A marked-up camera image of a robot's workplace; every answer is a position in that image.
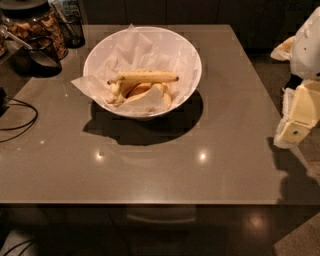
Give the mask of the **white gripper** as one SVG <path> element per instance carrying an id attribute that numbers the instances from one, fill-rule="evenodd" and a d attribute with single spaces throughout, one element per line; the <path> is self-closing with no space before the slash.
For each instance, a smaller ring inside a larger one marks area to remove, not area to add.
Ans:
<path id="1" fill-rule="evenodd" d="M 271 58 L 289 61 L 291 73 L 303 80 L 283 96 L 283 117 L 273 144 L 288 149 L 299 145 L 320 121 L 320 7 L 317 7 L 295 37 L 289 37 L 271 52 Z"/>

